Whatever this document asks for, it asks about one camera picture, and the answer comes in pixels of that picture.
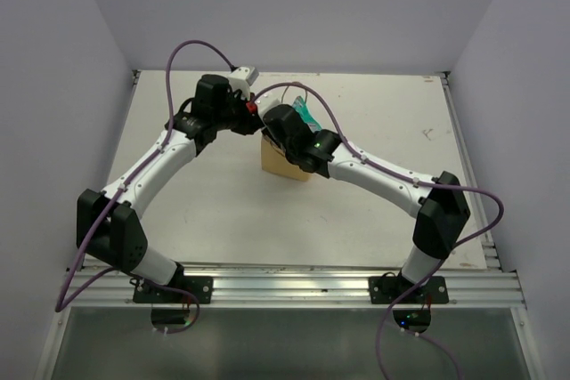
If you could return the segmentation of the brown paper bag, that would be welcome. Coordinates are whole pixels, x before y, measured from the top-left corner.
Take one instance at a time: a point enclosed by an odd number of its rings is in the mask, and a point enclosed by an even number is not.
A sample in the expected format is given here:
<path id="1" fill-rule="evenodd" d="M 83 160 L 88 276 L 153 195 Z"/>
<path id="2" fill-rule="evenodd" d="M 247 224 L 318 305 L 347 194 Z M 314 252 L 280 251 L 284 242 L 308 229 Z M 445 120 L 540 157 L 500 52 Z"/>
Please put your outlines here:
<path id="1" fill-rule="evenodd" d="M 308 91 L 305 91 L 305 95 L 301 97 L 307 97 L 308 99 Z M 284 152 L 271 140 L 267 132 L 262 133 L 260 156 L 261 168 L 269 174 L 300 182 L 307 182 L 310 179 L 309 173 L 287 161 Z"/>

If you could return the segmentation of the teal snack packet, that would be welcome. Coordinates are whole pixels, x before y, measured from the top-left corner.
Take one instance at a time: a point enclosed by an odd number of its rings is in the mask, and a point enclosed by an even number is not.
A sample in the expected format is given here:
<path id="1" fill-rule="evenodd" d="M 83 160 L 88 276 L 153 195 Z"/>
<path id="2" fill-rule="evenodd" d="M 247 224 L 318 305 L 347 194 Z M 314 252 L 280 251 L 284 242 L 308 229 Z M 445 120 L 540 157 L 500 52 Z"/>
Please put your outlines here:
<path id="1" fill-rule="evenodd" d="M 321 131 L 322 127 L 313 117 L 306 104 L 307 97 L 298 96 L 292 103 L 292 108 L 299 114 L 305 124 L 312 132 Z"/>

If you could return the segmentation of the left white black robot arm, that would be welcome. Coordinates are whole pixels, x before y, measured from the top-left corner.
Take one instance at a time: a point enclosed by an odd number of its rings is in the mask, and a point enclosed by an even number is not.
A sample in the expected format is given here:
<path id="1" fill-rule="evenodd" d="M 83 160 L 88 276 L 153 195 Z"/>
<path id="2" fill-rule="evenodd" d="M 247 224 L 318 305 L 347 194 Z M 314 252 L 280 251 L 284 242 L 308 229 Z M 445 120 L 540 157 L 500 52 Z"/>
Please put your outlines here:
<path id="1" fill-rule="evenodd" d="M 119 271 L 154 282 L 154 292 L 165 302 L 179 300 L 185 290 L 181 267 L 150 246 L 141 219 L 163 187 L 219 132 L 248 135 L 258 129 L 260 120 L 247 106 L 257 77 L 252 67 L 237 68 L 228 77 L 202 76 L 195 94 L 142 158 L 103 190 L 80 195 L 77 244 Z"/>

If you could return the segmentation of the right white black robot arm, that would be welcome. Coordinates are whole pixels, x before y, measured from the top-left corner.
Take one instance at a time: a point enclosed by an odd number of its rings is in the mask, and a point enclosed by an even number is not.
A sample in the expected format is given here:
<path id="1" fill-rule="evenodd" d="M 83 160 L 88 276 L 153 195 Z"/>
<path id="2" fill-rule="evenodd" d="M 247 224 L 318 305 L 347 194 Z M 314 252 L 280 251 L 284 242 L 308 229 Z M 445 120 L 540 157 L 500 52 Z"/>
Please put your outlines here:
<path id="1" fill-rule="evenodd" d="M 314 131 L 293 107 L 279 104 L 261 114 L 264 133 L 277 144 L 289 163 L 309 174 L 347 182 L 400 207 L 415 220 L 412 249 L 391 288 L 404 301 L 417 302 L 428 292 L 425 278 L 451 254 L 470 210 L 457 176 L 416 174 L 349 149 L 338 133 Z"/>

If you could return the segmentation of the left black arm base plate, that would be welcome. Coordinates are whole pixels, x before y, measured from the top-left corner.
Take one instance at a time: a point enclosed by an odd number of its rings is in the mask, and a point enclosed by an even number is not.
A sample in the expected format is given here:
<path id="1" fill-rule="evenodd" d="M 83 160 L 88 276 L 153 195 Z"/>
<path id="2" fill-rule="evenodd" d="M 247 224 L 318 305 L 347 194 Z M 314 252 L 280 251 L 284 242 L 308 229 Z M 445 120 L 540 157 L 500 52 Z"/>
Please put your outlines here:
<path id="1" fill-rule="evenodd" d="M 134 303 L 146 304 L 209 304 L 214 290 L 214 279 L 210 276 L 178 275 L 167 285 L 152 285 L 144 279 L 132 278 Z"/>

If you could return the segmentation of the aluminium mounting rail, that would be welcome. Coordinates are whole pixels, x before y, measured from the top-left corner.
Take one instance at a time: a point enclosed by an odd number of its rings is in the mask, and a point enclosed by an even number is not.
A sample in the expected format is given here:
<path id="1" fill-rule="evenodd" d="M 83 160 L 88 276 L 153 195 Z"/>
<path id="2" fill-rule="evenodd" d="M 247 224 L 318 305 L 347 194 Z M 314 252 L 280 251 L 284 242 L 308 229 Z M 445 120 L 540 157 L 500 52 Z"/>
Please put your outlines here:
<path id="1" fill-rule="evenodd" d="M 208 308 L 361 309 L 371 306 L 369 279 L 386 270 L 356 267 L 231 265 L 186 263 L 190 277 L 210 277 L 213 291 Z M 517 274 L 497 270 L 441 270 L 441 309 L 524 308 Z"/>

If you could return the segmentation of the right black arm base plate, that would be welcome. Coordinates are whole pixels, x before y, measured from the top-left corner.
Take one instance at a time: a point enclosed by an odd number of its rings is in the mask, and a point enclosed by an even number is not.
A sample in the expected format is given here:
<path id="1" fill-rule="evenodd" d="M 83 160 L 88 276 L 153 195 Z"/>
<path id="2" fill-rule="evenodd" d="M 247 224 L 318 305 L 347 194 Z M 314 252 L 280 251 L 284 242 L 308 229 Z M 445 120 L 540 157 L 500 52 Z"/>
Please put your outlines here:
<path id="1" fill-rule="evenodd" d="M 368 291 L 372 304 L 391 304 L 397 297 L 413 287 L 407 279 L 387 272 L 368 277 Z M 444 277 L 434 276 L 405 296 L 402 304 L 448 304 L 450 298 Z"/>

